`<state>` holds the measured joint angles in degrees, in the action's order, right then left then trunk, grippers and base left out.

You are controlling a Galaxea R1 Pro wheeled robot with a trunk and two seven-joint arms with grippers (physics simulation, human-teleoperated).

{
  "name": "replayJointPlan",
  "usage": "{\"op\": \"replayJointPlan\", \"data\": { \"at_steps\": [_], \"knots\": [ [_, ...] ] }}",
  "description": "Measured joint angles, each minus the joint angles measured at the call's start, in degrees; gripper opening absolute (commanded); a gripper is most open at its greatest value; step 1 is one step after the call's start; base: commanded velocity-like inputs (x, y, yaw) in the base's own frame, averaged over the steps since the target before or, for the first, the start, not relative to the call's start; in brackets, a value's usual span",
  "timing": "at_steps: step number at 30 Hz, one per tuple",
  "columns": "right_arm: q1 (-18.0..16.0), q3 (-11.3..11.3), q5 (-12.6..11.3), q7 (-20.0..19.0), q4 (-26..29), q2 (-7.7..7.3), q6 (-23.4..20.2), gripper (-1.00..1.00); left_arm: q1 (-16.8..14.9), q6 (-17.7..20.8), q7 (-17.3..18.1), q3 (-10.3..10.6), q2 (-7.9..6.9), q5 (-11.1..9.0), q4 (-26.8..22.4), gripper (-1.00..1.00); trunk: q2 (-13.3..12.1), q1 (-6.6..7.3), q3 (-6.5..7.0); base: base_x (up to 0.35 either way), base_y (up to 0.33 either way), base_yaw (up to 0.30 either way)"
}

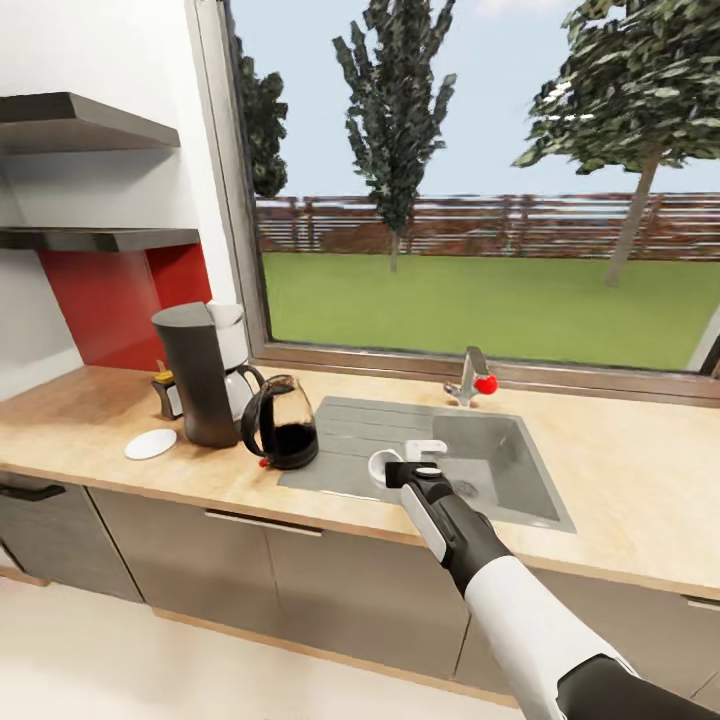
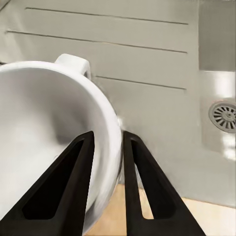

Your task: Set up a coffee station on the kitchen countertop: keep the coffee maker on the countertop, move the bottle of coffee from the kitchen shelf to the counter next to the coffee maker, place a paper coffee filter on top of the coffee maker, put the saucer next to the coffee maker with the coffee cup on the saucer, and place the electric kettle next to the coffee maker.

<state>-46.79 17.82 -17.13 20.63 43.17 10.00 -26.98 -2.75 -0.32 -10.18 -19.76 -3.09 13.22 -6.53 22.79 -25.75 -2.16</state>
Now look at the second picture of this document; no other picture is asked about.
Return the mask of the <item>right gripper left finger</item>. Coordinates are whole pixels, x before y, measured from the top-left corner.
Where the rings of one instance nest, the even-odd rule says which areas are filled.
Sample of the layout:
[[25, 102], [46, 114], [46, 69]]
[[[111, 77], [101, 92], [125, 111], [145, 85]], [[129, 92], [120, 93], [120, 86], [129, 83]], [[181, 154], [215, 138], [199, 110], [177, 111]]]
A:
[[0, 221], [0, 236], [82, 236], [95, 150], [77, 136]]

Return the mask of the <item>coffee cup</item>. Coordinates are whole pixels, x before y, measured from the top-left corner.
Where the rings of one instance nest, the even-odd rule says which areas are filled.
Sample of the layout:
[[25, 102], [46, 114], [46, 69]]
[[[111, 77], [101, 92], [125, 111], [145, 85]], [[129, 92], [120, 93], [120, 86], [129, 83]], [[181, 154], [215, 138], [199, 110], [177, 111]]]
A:
[[63, 54], [55, 63], [0, 65], [0, 221], [70, 143], [89, 131], [95, 150], [82, 236], [118, 185], [123, 141], [116, 113], [91, 82], [84, 58]]

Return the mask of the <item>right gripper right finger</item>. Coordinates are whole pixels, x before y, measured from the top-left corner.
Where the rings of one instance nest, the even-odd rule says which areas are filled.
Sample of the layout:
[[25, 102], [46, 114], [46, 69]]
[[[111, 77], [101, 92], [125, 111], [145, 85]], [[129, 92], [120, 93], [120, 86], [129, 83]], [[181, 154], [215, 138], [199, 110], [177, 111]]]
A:
[[[127, 236], [206, 236], [163, 170], [134, 133], [123, 133]], [[153, 219], [143, 217], [135, 164]]]

